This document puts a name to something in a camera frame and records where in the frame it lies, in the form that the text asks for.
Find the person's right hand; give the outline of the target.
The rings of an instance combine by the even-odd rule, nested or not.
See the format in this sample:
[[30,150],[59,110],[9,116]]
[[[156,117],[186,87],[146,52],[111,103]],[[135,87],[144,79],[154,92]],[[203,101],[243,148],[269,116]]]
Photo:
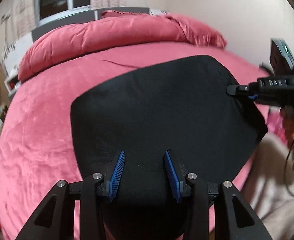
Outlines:
[[280,115],[283,118],[283,128],[285,130],[284,135],[287,140],[288,148],[294,149],[294,115],[292,117],[287,116],[285,109],[280,110]]

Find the beige sweater forearm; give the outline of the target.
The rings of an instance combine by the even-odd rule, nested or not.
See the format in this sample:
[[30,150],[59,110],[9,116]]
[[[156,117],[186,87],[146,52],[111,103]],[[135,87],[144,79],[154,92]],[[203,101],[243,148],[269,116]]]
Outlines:
[[258,145],[242,189],[273,239],[290,239],[294,234],[294,197],[287,192],[283,180],[287,154],[283,142],[268,133]]

